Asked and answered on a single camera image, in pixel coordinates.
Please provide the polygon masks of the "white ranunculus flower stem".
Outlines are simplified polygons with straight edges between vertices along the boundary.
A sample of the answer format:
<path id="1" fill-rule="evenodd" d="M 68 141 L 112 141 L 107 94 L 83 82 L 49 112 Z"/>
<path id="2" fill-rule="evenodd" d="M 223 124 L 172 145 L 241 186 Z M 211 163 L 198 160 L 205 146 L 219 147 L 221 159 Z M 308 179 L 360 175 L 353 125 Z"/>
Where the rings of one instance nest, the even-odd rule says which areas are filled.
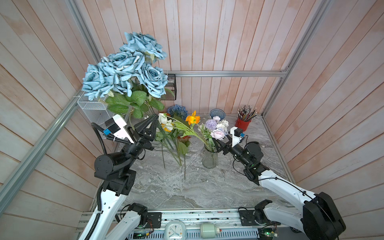
<path id="1" fill-rule="evenodd" d="M 159 123 L 164 131 L 166 132 L 172 132 L 174 126 L 171 119 L 168 119 L 167 114 L 165 113 L 159 113 Z"/>

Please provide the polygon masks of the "pastel mixed flower bouquet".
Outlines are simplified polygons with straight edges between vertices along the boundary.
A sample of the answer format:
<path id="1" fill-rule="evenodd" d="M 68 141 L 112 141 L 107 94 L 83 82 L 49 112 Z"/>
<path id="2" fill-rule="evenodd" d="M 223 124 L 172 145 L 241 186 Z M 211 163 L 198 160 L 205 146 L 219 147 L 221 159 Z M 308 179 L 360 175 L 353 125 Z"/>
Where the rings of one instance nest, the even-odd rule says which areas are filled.
<path id="1" fill-rule="evenodd" d="M 229 122 L 222 120 L 219 116 L 215 116 L 199 126 L 203 139 L 206 140 L 205 147 L 208 151 L 216 151 L 214 140 L 223 140 L 228 135 L 228 126 Z"/>

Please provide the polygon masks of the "yellow poppy flower stem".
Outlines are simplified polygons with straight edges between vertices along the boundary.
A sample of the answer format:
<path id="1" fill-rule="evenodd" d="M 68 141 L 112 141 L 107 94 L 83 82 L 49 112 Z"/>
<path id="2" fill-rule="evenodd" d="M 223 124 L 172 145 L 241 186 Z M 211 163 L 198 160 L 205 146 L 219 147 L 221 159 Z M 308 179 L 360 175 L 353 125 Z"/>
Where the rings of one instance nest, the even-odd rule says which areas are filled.
<path id="1" fill-rule="evenodd" d="M 194 136 L 200 141 L 202 141 L 204 144 L 206 143 L 206 140 L 203 139 L 203 136 L 201 133 L 199 133 L 199 122 L 200 122 L 200 116 L 196 115 L 196 111 L 194 111 L 191 115 L 188 115 L 185 120 L 179 120 L 178 118 L 172 118 L 171 116 L 168 116 L 168 119 L 172 120 L 173 123 L 173 130 L 177 130 L 179 132 L 179 136 Z"/>

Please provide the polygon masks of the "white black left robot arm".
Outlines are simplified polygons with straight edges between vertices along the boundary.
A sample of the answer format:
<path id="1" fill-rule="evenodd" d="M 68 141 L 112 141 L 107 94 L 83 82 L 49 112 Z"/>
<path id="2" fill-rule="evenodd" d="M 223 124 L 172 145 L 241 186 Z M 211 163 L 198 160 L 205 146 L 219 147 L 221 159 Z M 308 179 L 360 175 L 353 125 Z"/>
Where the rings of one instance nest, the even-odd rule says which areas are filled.
<path id="1" fill-rule="evenodd" d="M 96 123 L 91 126 L 103 145 L 101 135 L 106 139 L 123 143 L 120 152 L 104 152 L 95 160 L 95 177 L 103 180 L 96 194 L 97 207 L 87 226 L 80 235 L 81 240 L 125 240 L 137 227 L 148 227 L 152 233 L 152 220 L 148 217 L 148 208 L 137 203 L 130 204 L 118 224 L 111 230 L 110 226 L 117 217 L 121 205 L 129 195 L 136 178 L 136 171 L 131 167 L 135 160 L 147 150 L 154 148 L 159 117 L 152 115 L 125 129 L 126 122 L 119 115 L 108 120 L 109 128 L 103 129 Z"/>

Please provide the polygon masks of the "light blue rose bunch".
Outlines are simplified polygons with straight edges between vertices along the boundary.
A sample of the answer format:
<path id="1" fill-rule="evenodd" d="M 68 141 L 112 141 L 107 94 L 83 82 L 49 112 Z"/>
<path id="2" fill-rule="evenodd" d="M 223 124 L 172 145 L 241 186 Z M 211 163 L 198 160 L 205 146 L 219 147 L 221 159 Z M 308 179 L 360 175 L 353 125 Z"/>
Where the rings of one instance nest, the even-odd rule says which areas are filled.
<path id="1" fill-rule="evenodd" d="M 102 100 L 107 110 L 121 117 L 142 119 L 165 106 L 168 76 L 153 64 L 167 57 L 157 40 L 142 33 L 125 33 L 117 53 L 88 65 L 82 91 L 89 101 Z"/>

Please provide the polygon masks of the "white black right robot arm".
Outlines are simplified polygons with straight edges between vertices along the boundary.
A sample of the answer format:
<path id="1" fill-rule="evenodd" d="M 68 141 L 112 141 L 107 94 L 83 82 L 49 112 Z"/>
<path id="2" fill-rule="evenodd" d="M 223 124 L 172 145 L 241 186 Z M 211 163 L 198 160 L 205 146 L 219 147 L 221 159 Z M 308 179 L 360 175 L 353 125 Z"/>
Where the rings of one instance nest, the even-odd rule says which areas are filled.
<path id="1" fill-rule="evenodd" d="M 346 224 L 333 199 L 326 193 L 316 194 L 286 181 L 261 162 L 264 156 L 258 142 L 245 147 L 214 140 L 218 152 L 230 153 L 243 166 L 243 174 L 258 186 L 268 189 L 291 204 L 284 207 L 264 200 L 255 206 L 255 222 L 259 225 L 281 223 L 296 229 L 310 240 L 337 240 Z"/>

